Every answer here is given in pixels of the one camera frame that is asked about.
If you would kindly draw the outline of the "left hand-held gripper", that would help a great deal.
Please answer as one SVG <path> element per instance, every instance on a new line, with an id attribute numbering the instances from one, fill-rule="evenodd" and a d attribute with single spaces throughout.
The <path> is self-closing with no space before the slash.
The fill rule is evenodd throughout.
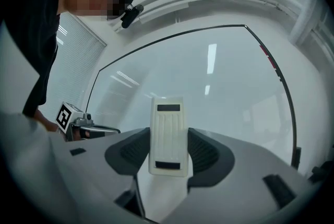
<path id="1" fill-rule="evenodd" d="M 83 112 L 75 105 L 63 102 L 55 119 L 58 128 L 65 134 L 67 141 L 100 138 L 121 131 L 117 128 L 93 125 L 91 114 Z"/>

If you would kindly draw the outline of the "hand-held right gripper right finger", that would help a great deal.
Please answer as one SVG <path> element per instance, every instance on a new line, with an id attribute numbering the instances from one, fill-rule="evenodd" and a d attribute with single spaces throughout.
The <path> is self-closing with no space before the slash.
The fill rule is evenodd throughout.
<path id="1" fill-rule="evenodd" d="M 162 224 L 288 224 L 315 193 L 266 148 L 194 128 L 188 139 L 195 171 Z"/>

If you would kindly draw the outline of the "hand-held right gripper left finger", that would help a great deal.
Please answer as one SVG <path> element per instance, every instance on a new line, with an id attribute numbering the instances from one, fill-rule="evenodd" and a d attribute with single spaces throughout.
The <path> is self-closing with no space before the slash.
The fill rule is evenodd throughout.
<path id="1" fill-rule="evenodd" d="M 51 153 L 65 202 L 61 224 L 154 224 L 145 217 L 138 172 L 149 151 L 150 130 L 135 129 L 78 142 L 51 135 Z"/>

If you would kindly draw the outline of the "cream plastic box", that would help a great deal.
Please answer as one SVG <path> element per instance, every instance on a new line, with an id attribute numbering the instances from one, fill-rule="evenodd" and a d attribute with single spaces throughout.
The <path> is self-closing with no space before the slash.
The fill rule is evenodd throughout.
<path id="1" fill-rule="evenodd" d="M 149 173 L 188 175 L 188 127 L 182 97 L 152 98 Z"/>

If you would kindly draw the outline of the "person's left forearm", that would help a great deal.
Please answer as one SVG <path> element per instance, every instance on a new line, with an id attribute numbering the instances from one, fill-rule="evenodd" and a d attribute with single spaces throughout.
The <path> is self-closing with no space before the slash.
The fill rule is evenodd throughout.
<path id="1" fill-rule="evenodd" d="M 40 122 L 49 132 L 57 132 L 58 126 L 56 123 L 49 121 L 39 109 L 36 109 L 33 118 Z"/>

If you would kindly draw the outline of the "black office chair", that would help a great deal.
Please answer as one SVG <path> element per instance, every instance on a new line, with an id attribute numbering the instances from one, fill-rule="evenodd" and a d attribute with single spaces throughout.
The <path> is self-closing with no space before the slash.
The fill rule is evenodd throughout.
<path id="1" fill-rule="evenodd" d="M 320 167 L 313 167 L 312 174 L 308 180 L 312 184 L 323 182 L 328 177 L 333 166 L 334 160 L 327 160 Z"/>

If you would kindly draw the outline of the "person in black clothing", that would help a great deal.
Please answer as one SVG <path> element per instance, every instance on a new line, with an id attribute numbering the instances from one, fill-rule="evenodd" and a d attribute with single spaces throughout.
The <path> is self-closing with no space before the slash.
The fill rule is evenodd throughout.
<path id="1" fill-rule="evenodd" d="M 40 76 L 23 109 L 29 117 L 46 102 L 47 83 L 57 54 L 57 10 L 58 0 L 0 0 L 0 20 Z"/>

